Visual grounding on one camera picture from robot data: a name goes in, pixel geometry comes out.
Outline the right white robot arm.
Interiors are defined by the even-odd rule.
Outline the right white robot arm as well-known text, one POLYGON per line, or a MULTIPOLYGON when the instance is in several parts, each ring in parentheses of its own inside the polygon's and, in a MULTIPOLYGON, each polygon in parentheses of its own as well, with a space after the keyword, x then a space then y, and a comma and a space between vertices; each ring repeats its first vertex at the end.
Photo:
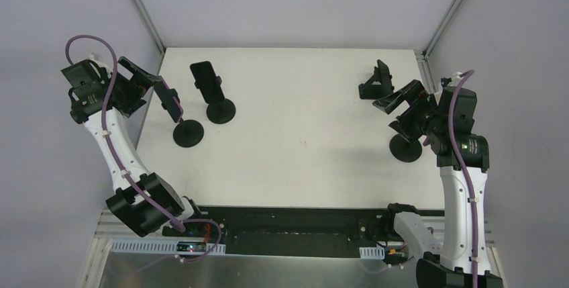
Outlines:
POLYGON ((419 287, 502 287, 492 273, 484 236, 484 194, 490 167, 485 137, 473 133, 476 93, 464 87, 472 70, 442 80, 433 94, 414 80, 374 101, 391 113, 400 104, 408 108, 391 128, 391 154, 402 162, 414 162, 429 146, 444 190, 444 239, 437 241, 421 217, 409 207, 394 211, 381 222, 382 235, 407 244, 416 262, 419 287))

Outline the black round-base phone stand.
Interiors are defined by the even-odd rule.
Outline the black round-base phone stand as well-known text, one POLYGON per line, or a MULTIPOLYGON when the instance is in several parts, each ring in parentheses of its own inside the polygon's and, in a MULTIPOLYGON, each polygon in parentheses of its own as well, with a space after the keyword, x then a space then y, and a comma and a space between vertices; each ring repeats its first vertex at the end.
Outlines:
POLYGON ((205 135, 202 124, 193 119, 183 119, 176 124, 172 138, 176 145, 182 148, 190 148, 200 143, 205 135))

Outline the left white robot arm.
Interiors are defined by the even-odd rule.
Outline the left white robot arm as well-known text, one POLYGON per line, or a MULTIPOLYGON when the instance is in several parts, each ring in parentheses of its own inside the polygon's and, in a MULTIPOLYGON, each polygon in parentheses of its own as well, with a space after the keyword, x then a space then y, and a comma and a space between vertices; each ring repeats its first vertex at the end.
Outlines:
POLYGON ((94 55, 62 69, 71 85, 70 115, 94 137, 111 173, 113 195, 106 200, 107 207, 140 237, 166 224, 188 237, 197 237, 205 227, 197 206, 144 166, 125 121, 147 103, 143 97, 153 89, 176 125, 173 136, 178 145, 198 144, 203 127, 195 120, 183 119, 178 93, 162 77, 151 75, 124 56, 118 63, 132 76, 118 75, 114 85, 110 84, 112 68, 94 55))

